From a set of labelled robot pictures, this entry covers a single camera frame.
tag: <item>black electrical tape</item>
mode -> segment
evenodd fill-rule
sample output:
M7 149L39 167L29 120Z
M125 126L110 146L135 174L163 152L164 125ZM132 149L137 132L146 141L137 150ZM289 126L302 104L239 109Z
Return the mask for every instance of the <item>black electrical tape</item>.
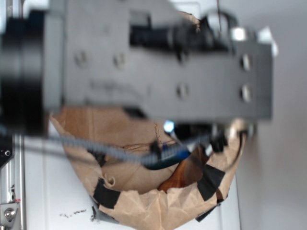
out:
M105 181L103 179L98 180L93 198L100 205L106 208L114 209L114 206L116 205L118 198L120 196L120 192L108 189L104 186L104 184Z
M204 201L209 200L217 191L225 172L210 165L205 165L202 169L203 176L197 182L197 187Z

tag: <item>hex bolt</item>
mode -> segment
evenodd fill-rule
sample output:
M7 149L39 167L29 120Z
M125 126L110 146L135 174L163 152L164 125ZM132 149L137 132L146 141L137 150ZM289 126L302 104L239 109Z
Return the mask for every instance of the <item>hex bolt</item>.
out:
M252 60L251 60L251 56L248 54L244 54L241 60L241 64L242 64L242 68L246 71L246 72L250 72L251 68L252 68Z
M242 86L241 96L242 96L242 99L246 103L250 103L251 102L253 95L252 95L252 88L251 88L250 85L246 84L246 85Z
M5 218L11 222L15 218L16 212L12 208L8 208L4 211Z
M189 95L189 88L186 84L180 84L177 86L177 96L181 99L186 98Z
M74 55L74 59L77 66L79 66L80 68L86 67L89 62L88 54L84 50L77 52Z

